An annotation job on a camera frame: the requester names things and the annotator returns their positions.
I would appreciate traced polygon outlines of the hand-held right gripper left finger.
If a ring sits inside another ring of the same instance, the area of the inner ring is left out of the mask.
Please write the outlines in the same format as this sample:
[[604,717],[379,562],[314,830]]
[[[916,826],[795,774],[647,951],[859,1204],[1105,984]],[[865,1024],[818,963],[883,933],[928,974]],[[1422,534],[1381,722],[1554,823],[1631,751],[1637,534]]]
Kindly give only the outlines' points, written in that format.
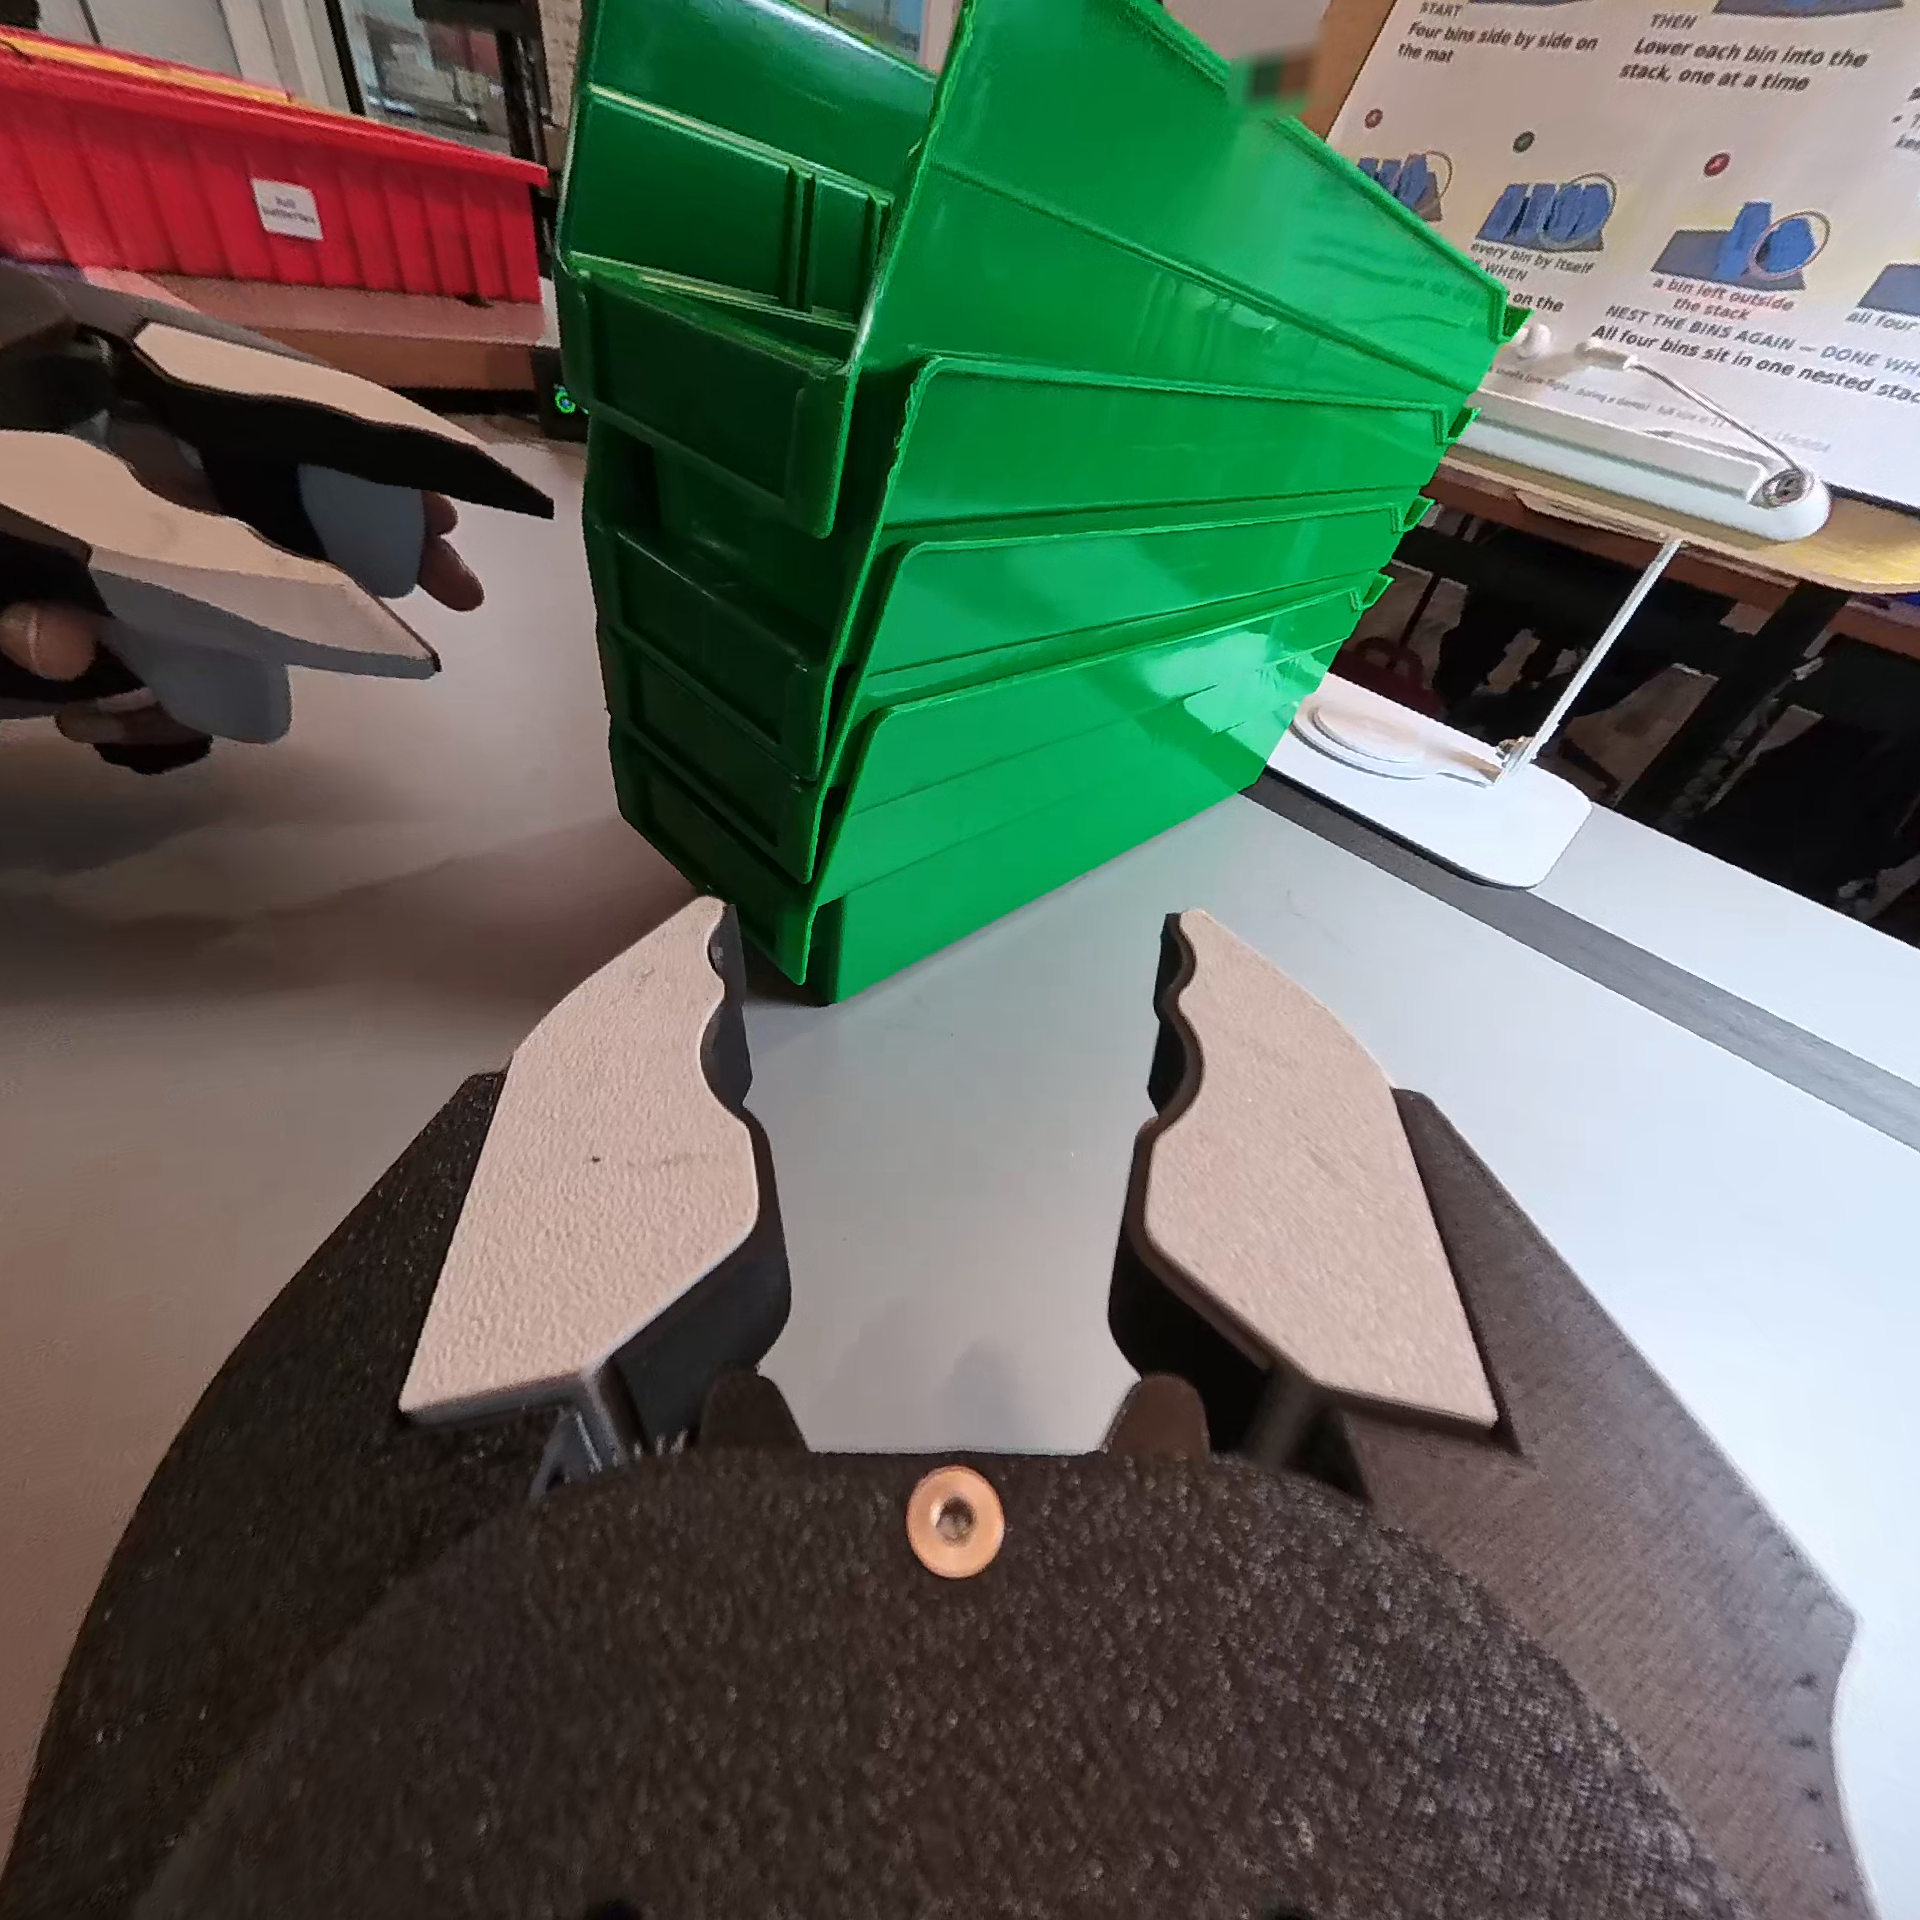
[[593,1466],[695,1440],[790,1317],[736,907],[693,899],[517,1046],[399,1389],[419,1428],[562,1412]]

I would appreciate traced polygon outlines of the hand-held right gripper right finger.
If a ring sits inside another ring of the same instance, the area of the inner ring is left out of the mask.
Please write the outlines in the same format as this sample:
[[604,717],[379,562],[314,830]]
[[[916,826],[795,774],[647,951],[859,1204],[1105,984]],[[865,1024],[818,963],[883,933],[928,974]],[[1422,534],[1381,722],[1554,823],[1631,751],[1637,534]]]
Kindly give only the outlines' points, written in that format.
[[1499,1398],[1398,1095],[1329,1005],[1210,912],[1162,920],[1149,1117],[1112,1332],[1263,1466],[1337,1417],[1483,1443]]

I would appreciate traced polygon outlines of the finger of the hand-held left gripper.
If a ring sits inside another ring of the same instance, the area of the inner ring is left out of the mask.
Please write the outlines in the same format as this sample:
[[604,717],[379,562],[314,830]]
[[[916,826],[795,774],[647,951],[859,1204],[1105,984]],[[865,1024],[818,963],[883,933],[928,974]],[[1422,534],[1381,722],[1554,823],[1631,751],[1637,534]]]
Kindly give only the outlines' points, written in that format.
[[117,453],[71,433],[3,433],[3,606],[20,605],[304,670],[442,673],[439,652],[337,566],[155,492]]
[[243,461],[326,466],[514,515],[556,502],[466,429],[364,374],[243,338],[142,320],[128,387],[181,442]]

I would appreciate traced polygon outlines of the green plastic storage bin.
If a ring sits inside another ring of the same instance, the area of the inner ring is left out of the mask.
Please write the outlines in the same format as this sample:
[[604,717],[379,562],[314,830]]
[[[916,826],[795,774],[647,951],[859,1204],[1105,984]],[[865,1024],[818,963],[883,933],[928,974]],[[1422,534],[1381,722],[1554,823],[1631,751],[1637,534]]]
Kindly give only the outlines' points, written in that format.
[[898,512],[815,539],[693,461],[589,429],[597,618],[781,774],[820,777],[864,686],[1007,650],[1373,579],[1415,497],[1218,501],[1141,515]]
[[1218,387],[1003,356],[849,373],[849,324],[589,260],[562,278],[565,368],[593,424],[693,461],[824,539],[905,515],[1141,515],[1218,501],[1415,497],[1470,398],[1387,367],[1384,395]]
[[594,4],[560,317],[594,422],[807,534],[923,362],[1470,398],[1522,325],[1159,4],[963,4],[938,76],[800,4]]
[[1250,788],[1384,588],[874,709],[834,781],[658,670],[667,729],[611,722],[618,805],[779,974],[849,998]]

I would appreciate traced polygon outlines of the grey desk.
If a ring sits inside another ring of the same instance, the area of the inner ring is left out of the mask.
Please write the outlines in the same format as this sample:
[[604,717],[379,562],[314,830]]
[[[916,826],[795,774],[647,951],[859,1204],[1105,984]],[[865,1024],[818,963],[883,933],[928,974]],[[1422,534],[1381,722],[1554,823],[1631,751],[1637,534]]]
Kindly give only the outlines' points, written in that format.
[[[687,902],[611,796],[582,450],[477,508],[429,682],[298,678],[275,749],[132,777],[3,730],[3,1833],[206,1381],[466,1075]],[[1162,918],[1203,907],[1431,1095],[1859,1615],[1834,1762],[1917,1916],[1917,951],[1632,823],[1538,899],[1263,781],[840,1005],[747,988],[834,1450],[1067,1454],[1130,1377],[1108,1283]]]

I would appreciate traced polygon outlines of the wooden side table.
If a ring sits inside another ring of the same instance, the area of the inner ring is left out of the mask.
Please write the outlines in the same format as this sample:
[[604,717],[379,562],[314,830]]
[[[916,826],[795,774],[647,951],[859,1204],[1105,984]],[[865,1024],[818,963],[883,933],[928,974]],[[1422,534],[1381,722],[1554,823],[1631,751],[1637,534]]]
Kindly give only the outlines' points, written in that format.
[[192,308],[284,350],[407,392],[522,395],[536,387],[536,350],[560,347],[560,298],[550,278],[540,281],[540,301],[147,278],[124,269],[85,269],[82,278],[128,298]]

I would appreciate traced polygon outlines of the red ribbed storage bin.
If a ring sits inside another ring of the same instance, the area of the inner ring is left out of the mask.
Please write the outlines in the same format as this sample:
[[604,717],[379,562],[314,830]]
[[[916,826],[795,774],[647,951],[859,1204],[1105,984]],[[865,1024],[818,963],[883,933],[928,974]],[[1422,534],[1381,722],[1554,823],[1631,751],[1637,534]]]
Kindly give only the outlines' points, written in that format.
[[3,256],[540,303],[540,162],[3,25]]

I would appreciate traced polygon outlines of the instruction sheet on stand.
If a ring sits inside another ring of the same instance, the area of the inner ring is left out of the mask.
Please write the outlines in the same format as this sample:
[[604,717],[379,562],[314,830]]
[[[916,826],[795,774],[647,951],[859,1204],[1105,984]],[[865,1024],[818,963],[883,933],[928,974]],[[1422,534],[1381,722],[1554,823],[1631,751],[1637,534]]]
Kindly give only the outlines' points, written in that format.
[[1764,543],[1703,519],[1657,508],[1598,485],[1559,483],[1532,466],[1455,450],[1424,501],[1532,534],[1549,534],[1617,562],[1642,562],[1679,539],[1709,566],[1841,594],[1910,594],[1917,588],[1917,519],[1861,501],[1834,502],[1808,539]]

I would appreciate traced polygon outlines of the printed instruction sheet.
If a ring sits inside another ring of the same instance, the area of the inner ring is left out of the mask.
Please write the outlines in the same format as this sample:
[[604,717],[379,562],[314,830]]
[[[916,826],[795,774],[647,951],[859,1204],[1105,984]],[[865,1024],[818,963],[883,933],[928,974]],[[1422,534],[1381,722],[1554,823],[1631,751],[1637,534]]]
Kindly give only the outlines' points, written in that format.
[[1917,506],[1917,4],[1337,4],[1329,143],[1525,309],[1508,444]]

